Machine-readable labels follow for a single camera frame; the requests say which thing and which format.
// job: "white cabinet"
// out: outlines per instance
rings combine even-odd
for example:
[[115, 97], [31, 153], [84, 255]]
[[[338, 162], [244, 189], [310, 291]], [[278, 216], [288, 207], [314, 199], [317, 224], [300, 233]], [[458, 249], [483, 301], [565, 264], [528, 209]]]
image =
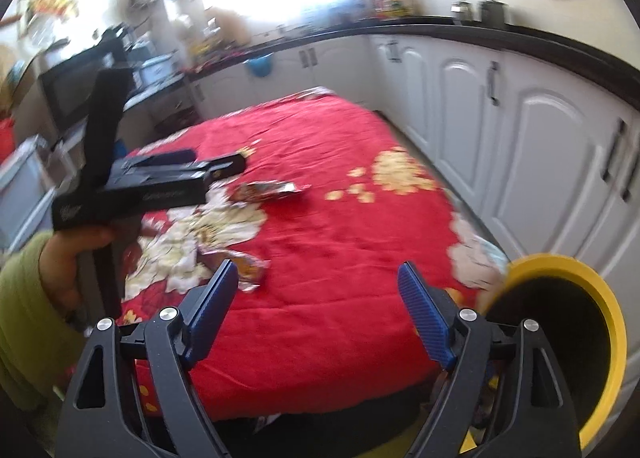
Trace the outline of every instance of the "white cabinet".
[[[575, 256], [609, 196], [602, 174], [631, 111], [574, 74], [519, 54], [504, 58], [500, 143], [481, 218], [511, 259]], [[611, 159], [615, 175], [619, 160]]]
[[369, 107], [373, 71], [363, 36], [345, 36], [306, 45], [316, 86], [333, 90], [340, 97]]
[[376, 82], [380, 87], [380, 111], [400, 130], [404, 129], [404, 95], [402, 73], [398, 66], [398, 36], [373, 36], [371, 38], [376, 60]]
[[198, 111], [203, 119], [220, 117], [260, 102], [249, 70], [244, 64], [230, 66], [194, 84], [201, 98]]
[[316, 86], [309, 56], [303, 48], [273, 53], [273, 69], [266, 77], [252, 76], [258, 101], [267, 102]]
[[[619, 103], [621, 108], [628, 107]], [[613, 174], [612, 193], [577, 254], [604, 278], [622, 308], [628, 344], [623, 388], [640, 375], [640, 119], [635, 117], [634, 123], [622, 136], [623, 163]]]
[[434, 165], [478, 213], [492, 170], [502, 53], [433, 40]]
[[433, 158], [433, 66], [432, 40], [404, 37], [398, 42], [399, 84], [402, 105], [401, 129], [428, 157]]

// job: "black handle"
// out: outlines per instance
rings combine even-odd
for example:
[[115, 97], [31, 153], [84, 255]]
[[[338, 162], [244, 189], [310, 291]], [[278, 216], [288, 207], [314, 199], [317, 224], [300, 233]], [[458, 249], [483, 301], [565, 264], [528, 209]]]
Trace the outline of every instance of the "black handle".
[[309, 58], [311, 58], [311, 65], [312, 66], [317, 66], [318, 65], [318, 57], [316, 56], [316, 49], [314, 47], [311, 47], [308, 50], [309, 50]]
[[622, 197], [622, 200], [624, 200], [625, 202], [628, 202], [629, 199], [631, 198], [631, 192], [629, 191], [629, 188], [631, 188], [631, 185], [634, 183], [634, 180], [636, 180], [638, 165], [640, 165], [640, 138], [638, 139], [638, 149], [636, 149], [636, 156], [634, 157], [634, 162], [633, 164], [631, 164], [631, 170], [629, 170], [628, 177], [626, 177], [625, 189], [623, 189], [622, 193], [620, 194], [620, 196]]
[[495, 74], [498, 70], [500, 70], [500, 65], [497, 61], [492, 61], [486, 72], [486, 94], [494, 106], [500, 106], [500, 101], [495, 96]]
[[193, 91], [195, 92], [198, 101], [200, 101], [201, 103], [204, 102], [204, 93], [202, 92], [202, 88], [199, 84], [193, 85]]
[[389, 47], [392, 49], [392, 58], [391, 61], [394, 63], [402, 63], [402, 59], [400, 58], [400, 50], [398, 49], [398, 42], [395, 40], [389, 43]]
[[613, 158], [616, 156], [618, 152], [618, 145], [620, 144], [620, 139], [622, 135], [624, 135], [626, 131], [626, 123], [622, 119], [618, 119], [618, 129], [616, 133], [613, 134], [613, 140], [611, 142], [611, 147], [609, 148], [609, 155], [607, 156], [607, 162], [602, 170], [602, 180], [608, 182], [611, 179], [611, 173], [609, 172], [609, 166], [611, 162], [613, 162]]
[[87, 190], [107, 183], [113, 165], [113, 145], [124, 105], [133, 89], [133, 69], [128, 65], [98, 72], [88, 100], [90, 113], [84, 129], [84, 166], [79, 185]]
[[300, 50], [300, 61], [302, 61], [302, 68], [309, 68], [309, 60], [306, 58], [304, 50]]

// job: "yellow cup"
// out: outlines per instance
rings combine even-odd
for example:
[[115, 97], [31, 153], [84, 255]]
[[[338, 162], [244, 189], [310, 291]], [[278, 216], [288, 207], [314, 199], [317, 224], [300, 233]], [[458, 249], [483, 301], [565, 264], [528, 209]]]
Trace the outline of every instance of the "yellow cup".
[[613, 408], [626, 365], [625, 322], [607, 283], [574, 258], [532, 255], [510, 264], [503, 287], [479, 310], [494, 323], [540, 323], [569, 387], [585, 449]]

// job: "yellow rim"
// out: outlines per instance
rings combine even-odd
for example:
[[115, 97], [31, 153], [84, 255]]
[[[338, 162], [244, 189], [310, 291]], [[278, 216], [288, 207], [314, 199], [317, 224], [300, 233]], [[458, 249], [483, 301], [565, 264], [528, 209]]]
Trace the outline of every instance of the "yellow rim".
[[483, 308], [482, 313], [486, 313], [500, 296], [520, 283], [543, 276], [567, 279], [586, 291], [600, 308], [609, 331], [609, 374], [600, 401], [580, 430], [580, 446], [585, 449], [604, 425], [620, 393], [626, 366], [625, 321], [616, 296], [592, 268], [574, 258], [547, 254], [532, 255], [511, 263], [504, 286]]

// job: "black countertop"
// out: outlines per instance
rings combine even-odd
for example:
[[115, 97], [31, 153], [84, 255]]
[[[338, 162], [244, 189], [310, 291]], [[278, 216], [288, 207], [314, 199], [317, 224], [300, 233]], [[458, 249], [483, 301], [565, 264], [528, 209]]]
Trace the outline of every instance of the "black countertop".
[[210, 63], [198, 73], [189, 73], [191, 81], [210, 76], [229, 66], [271, 52], [359, 34], [405, 34], [430, 36], [443, 40], [463, 42], [495, 50], [511, 50], [532, 58], [555, 64], [609, 90], [640, 111], [640, 71], [626, 61], [607, 52], [551, 32], [507, 25], [504, 30], [488, 29], [480, 22], [454, 25], [452, 18], [444, 16], [411, 16], [397, 20], [362, 20], [360, 22], [318, 31], [317, 33], [284, 40], [269, 45], [256, 45], [242, 54]]

